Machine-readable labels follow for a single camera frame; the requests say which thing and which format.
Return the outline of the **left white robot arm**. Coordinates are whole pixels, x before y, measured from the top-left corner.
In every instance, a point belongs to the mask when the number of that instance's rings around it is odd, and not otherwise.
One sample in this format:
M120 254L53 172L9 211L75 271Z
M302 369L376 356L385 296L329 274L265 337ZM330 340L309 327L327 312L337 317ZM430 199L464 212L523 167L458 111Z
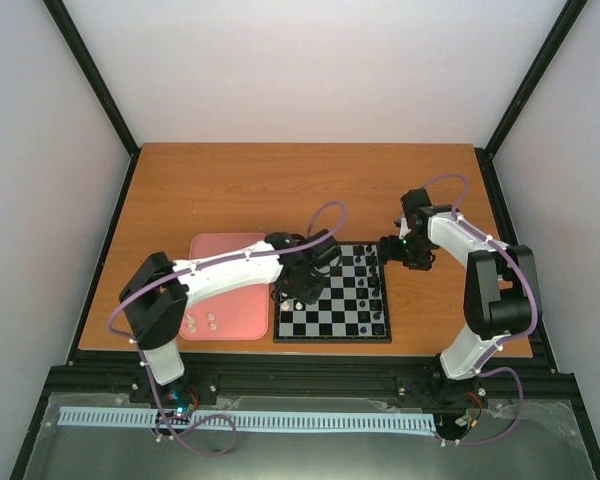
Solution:
M176 337L186 310L227 292L273 285L305 304L315 303L327 286L321 270L341 255L333 234L305 238L275 232L231 252L191 260L150 255L119 294L113 316L123 313L152 388L166 402L181 400L188 378Z

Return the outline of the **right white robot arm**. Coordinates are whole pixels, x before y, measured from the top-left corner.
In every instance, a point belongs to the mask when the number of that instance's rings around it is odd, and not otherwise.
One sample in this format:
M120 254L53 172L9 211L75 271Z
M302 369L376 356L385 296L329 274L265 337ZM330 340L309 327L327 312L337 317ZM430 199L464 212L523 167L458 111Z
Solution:
M439 357L444 377L467 380L504 345L533 333L542 307L533 252L479 230L451 205L434 205L424 188L401 198L397 235L379 241L379 262L428 271L434 252L447 251L465 268L465 326Z

